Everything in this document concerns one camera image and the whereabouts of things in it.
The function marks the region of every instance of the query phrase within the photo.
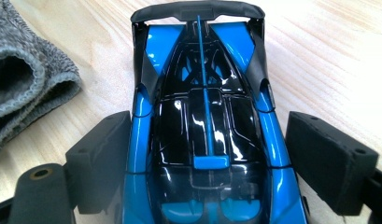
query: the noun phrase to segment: blue stripe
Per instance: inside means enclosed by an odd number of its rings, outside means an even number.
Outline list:
[[[207,92],[207,81],[205,77],[205,55],[203,50],[203,40],[202,40],[202,27],[200,25],[200,16],[197,16],[197,30],[199,33],[199,46],[200,46],[200,64],[202,65],[202,74],[203,74],[203,94],[205,100],[205,133],[207,138],[207,150],[208,156],[214,155],[214,147],[213,147],[213,139],[212,139],[212,122],[210,117],[210,106],[208,100],[208,92]]]

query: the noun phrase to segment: black plastic piece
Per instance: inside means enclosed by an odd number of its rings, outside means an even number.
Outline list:
[[[372,223],[382,223],[382,172],[376,170],[371,178],[368,178],[361,192],[361,199],[371,208]]]
[[[97,214],[121,203],[114,196],[124,183],[130,130],[129,111],[111,115],[65,154],[72,204],[81,214]]]
[[[10,198],[0,203],[0,224],[5,224],[8,222],[12,201],[13,199]]]
[[[338,215],[356,216],[378,154],[322,119],[290,112],[286,142],[295,171]]]
[[[195,21],[197,16],[202,21],[213,21],[221,15],[264,18],[264,12],[259,7],[243,2],[189,1],[144,7],[133,14],[131,21],[143,22],[168,17],[175,17],[179,21]]]
[[[75,223],[61,165],[40,165],[21,175],[8,223]]]

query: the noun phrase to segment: toy car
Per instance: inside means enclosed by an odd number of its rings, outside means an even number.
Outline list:
[[[209,22],[219,15],[249,21]],[[185,24],[145,24],[166,17]],[[133,15],[124,223],[306,222],[269,86],[263,18],[246,3],[208,1]]]

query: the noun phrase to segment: fabric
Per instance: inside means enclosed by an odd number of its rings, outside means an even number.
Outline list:
[[[0,0],[0,148],[79,89],[74,63]]]

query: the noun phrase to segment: light wood grain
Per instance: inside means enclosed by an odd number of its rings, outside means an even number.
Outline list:
[[[83,84],[73,100],[0,152],[0,202],[13,195],[23,172],[47,162],[64,164],[66,150],[97,122],[131,109],[130,16],[165,2],[12,0],[32,30],[76,63]],[[266,13],[269,78],[283,131],[289,111],[315,115],[379,152],[382,170],[382,0],[252,3]],[[366,223],[367,209],[361,217],[338,217],[305,184],[302,190],[317,223]]]

